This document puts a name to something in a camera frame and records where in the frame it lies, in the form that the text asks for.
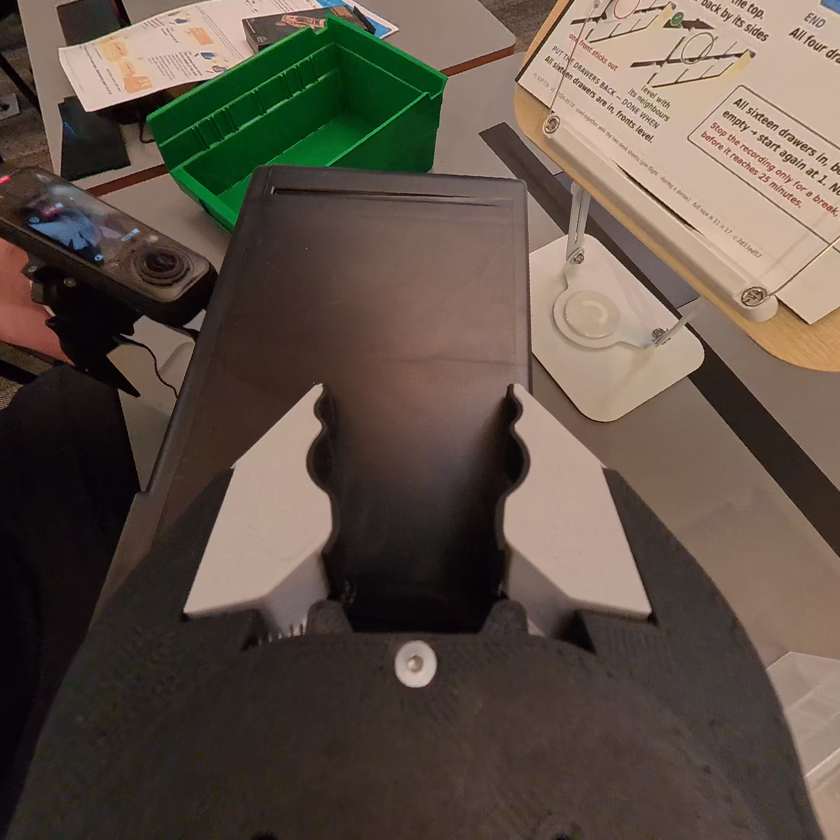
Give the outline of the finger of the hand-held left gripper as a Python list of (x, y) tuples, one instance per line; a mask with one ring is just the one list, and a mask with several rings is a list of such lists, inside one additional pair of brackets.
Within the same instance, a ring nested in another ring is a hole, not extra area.
[(183, 341), (160, 363), (160, 380), (171, 392), (181, 390), (194, 349), (193, 341)]
[(119, 347), (113, 336), (92, 339), (75, 338), (70, 341), (70, 362), (76, 370), (99, 383), (124, 394), (139, 397), (140, 392), (121, 370), (110, 361), (109, 353)]

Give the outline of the black pouch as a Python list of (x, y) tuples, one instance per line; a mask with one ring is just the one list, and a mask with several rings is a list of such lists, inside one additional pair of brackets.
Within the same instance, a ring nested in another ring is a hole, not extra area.
[(71, 1), (56, 14), (66, 46), (78, 46), (131, 25), (122, 1)]
[(130, 166), (130, 156), (117, 123), (87, 112), (76, 97), (64, 98), (58, 111), (62, 178), (74, 182)]

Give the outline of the person's dark clothing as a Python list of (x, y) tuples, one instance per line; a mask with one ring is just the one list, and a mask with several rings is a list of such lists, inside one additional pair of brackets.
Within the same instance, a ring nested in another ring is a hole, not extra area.
[(63, 364), (1, 412), (1, 828), (140, 489), (118, 392)]

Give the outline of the white instruction sheet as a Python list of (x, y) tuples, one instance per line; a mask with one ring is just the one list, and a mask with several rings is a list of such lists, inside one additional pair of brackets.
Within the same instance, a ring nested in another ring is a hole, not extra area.
[(519, 87), (807, 324), (838, 309), (838, 2), (571, 2)]

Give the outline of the translucent plastic box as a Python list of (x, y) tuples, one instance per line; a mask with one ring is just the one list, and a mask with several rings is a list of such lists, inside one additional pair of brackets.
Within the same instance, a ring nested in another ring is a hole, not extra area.
[(799, 755), (813, 810), (839, 838), (839, 661), (789, 652), (768, 668)]

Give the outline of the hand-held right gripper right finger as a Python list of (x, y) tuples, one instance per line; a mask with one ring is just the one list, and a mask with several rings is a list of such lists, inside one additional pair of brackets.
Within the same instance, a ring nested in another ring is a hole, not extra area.
[(500, 509), (503, 593), (523, 607), (532, 635), (561, 636), (579, 611), (648, 620), (604, 465), (523, 385), (508, 397), (522, 468)]

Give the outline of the black drawer cabinet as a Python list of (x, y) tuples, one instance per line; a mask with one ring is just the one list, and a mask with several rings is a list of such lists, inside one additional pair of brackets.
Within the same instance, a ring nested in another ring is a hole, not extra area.
[(532, 382), (527, 264), (519, 181), (258, 168), (99, 608), (322, 384), (331, 594), (363, 631), (478, 630), (501, 582), (497, 505), (516, 479), (507, 391)]

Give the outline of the printed paper leaflet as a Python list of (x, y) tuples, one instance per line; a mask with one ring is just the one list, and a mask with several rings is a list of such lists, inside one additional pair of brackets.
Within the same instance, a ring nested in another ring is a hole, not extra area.
[(80, 45), (59, 63), (81, 106), (95, 112), (213, 79), (253, 54), (245, 18), (325, 7), (313, 1), (212, 1), (181, 5)]

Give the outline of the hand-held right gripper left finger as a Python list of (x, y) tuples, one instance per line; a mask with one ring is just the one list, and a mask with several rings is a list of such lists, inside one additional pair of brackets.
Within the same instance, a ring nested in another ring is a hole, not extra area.
[(322, 559), (332, 503), (313, 477), (325, 427), (314, 385), (234, 463), (184, 615), (254, 610), (279, 636), (303, 634), (309, 608), (327, 598)]

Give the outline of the blue printed paper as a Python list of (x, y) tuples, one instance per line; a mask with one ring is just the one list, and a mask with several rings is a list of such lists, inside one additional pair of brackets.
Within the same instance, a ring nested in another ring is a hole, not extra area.
[(399, 30), (399, 27), (397, 27), (395, 24), (389, 22), (388, 20), (385, 20), (378, 14), (373, 13), (368, 8), (358, 6), (355, 4), (353, 4), (351, 7), (353, 13), (363, 20), (363, 24), (369, 30), (369, 32), (378, 39), (387, 38)]

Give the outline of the small black box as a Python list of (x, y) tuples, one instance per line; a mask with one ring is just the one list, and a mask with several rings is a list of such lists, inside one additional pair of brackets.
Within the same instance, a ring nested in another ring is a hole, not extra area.
[(328, 10), (305, 9), (295, 12), (247, 17), (242, 20), (246, 41), (257, 53), (304, 29), (321, 29)]

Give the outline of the person's left hand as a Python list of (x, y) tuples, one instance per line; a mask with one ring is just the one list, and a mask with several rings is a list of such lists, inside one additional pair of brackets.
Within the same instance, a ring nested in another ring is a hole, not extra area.
[(23, 274), (27, 262), (22, 249), (1, 240), (1, 341), (68, 363), (58, 337), (47, 325), (49, 311), (32, 300), (29, 280)]

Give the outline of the green plastic bin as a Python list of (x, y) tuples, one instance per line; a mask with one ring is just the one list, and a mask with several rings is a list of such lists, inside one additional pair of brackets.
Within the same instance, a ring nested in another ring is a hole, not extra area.
[(265, 165), (429, 172), (447, 81), (333, 18), (202, 83), (148, 125), (178, 186), (232, 232)]

